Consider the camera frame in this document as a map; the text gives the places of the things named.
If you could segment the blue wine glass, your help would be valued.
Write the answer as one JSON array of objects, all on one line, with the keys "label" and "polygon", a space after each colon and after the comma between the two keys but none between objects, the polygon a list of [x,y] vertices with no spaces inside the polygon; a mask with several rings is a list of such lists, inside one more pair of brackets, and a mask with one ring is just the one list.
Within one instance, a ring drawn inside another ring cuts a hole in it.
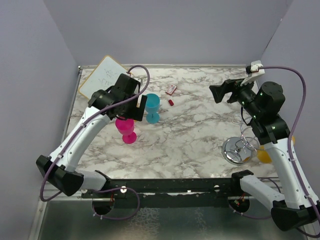
[{"label": "blue wine glass", "polygon": [[158,114],[158,110],[160,108],[160,98],[154,93],[148,93],[146,96],[146,121],[149,124],[156,124],[160,120],[160,115]]}]

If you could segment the pink wine glass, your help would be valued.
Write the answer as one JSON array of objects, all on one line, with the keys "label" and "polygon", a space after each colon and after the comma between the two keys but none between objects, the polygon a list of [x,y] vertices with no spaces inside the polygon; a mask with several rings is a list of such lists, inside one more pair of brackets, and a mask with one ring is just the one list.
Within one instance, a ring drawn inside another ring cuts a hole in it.
[{"label": "pink wine glass", "polygon": [[115,120],[115,126],[120,134],[122,134],[122,140],[125,144],[133,144],[137,140],[137,135],[134,132],[135,122],[133,119],[117,118]]}]

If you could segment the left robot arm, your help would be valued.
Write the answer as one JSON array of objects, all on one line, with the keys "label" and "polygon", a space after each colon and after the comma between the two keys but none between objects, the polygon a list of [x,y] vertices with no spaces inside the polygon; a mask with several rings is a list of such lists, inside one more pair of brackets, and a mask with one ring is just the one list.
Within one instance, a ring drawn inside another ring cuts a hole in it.
[{"label": "left robot arm", "polygon": [[120,74],[114,85],[95,91],[88,106],[67,138],[49,156],[36,160],[44,180],[66,196],[81,189],[93,190],[106,197],[111,190],[107,177],[98,172],[77,171],[78,163],[96,135],[116,117],[141,121],[147,96],[138,99],[141,83],[126,74]]}]

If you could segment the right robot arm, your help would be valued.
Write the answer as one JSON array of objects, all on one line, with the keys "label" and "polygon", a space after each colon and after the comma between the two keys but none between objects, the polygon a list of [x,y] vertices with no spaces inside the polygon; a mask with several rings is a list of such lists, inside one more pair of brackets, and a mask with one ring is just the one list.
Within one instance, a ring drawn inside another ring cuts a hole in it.
[{"label": "right robot arm", "polygon": [[252,195],[270,211],[273,222],[282,231],[311,224],[320,217],[320,200],[303,174],[290,141],[291,131],[279,115],[286,99],[283,88],[267,81],[254,93],[253,84],[242,85],[242,82],[242,79],[228,79],[209,89],[216,103],[230,93],[227,102],[238,102],[251,116],[249,126],[271,158],[283,192],[273,190],[249,170],[233,173],[229,189],[236,196]]}]

